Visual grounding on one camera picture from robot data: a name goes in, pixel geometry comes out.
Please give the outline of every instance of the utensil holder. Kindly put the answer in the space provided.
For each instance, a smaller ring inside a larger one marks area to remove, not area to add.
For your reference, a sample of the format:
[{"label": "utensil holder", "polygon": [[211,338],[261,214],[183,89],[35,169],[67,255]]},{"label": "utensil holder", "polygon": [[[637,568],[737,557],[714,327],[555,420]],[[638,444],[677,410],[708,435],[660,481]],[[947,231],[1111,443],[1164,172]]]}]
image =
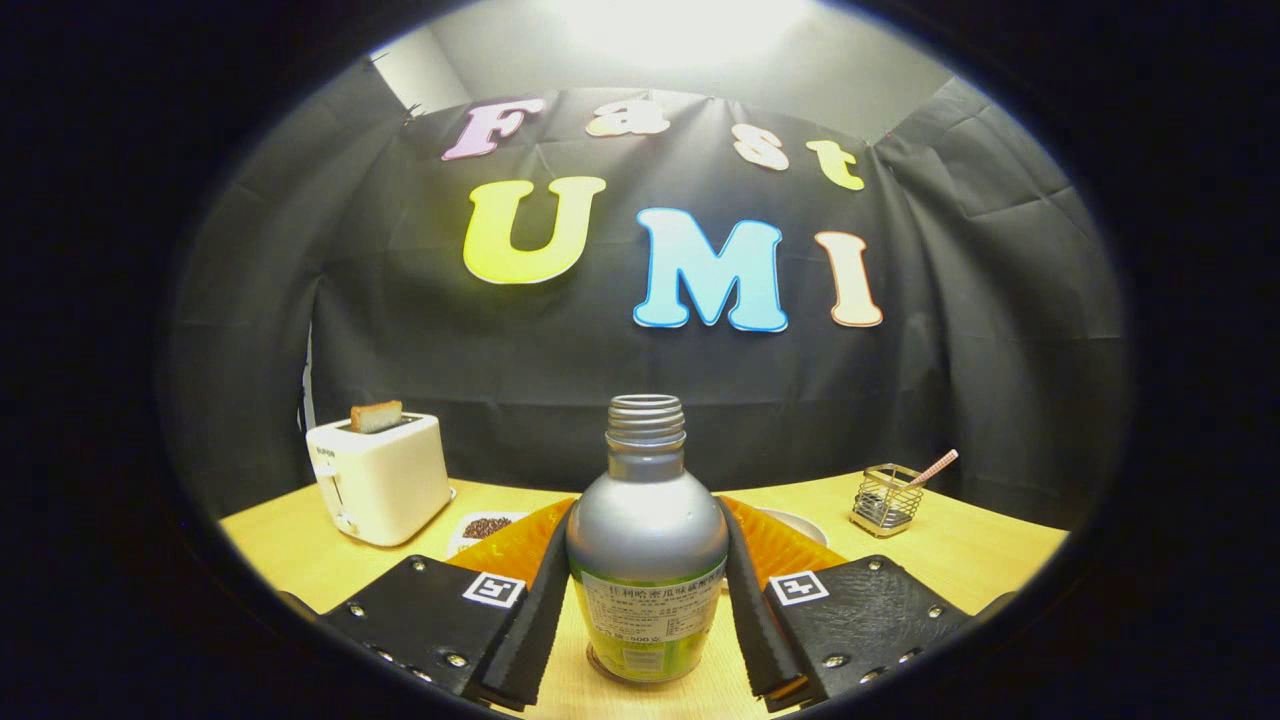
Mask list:
[{"label": "utensil holder", "polygon": [[913,488],[906,486],[919,477],[918,470],[892,462],[867,468],[849,519],[878,538],[910,528],[928,483]]}]

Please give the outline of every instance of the orange pad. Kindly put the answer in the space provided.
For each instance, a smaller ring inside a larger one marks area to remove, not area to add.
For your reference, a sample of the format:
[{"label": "orange pad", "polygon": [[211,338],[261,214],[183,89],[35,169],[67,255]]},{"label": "orange pad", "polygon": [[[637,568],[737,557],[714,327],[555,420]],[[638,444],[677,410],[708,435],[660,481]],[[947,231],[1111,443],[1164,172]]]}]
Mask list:
[{"label": "orange pad", "polygon": [[847,562],[822,543],[796,532],[786,523],[750,505],[727,496],[718,496],[728,505],[742,528],[746,553],[755,566],[755,579],[763,591],[771,577],[790,575],[804,570],[824,570]]}]

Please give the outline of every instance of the green bottle label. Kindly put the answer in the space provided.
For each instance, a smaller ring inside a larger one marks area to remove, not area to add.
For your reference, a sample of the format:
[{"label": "green bottle label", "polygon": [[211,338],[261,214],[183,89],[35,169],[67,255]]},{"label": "green bottle label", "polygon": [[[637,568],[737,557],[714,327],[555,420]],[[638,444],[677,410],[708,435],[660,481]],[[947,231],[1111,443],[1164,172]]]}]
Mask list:
[{"label": "green bottle label", "polygon": [[596,659],[636,682],[678,678],[698,665],[716,618],[724,559],[668,584],[628,583],[573,564],[579,605]]}]

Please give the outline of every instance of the toaster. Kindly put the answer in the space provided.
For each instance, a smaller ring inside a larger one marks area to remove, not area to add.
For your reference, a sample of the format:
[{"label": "toaster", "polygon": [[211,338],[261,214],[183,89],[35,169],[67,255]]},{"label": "toaster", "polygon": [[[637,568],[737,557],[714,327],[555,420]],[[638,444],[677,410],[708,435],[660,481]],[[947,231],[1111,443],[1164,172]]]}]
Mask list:
[{"label": "toaster", "polygon": [[357,433],[351,420],[307,430],[307,450],[333,524],[370,544],[401,544],[451,500],[440,421],[403,413],[399,423]]}]

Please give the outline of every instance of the yellow letter u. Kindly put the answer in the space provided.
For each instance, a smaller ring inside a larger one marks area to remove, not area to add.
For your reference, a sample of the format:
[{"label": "yellow letter u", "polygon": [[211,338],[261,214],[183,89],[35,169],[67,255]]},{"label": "yellow letter u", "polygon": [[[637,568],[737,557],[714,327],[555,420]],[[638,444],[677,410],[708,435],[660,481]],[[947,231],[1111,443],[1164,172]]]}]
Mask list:
[{"label": "yellow letter u", "polygon": [[520,200],[534,191],[529,181],[502,181],[471,191],[475,211],[462,243],[462,261],[471,274],[497,284],[527,284],[549,281],[573,266],[586,246],[591,197],[604,190],[595,177],[552,181],[548,190],[559,196],[552,240],[539,250],[511,246],[511,228]]}]

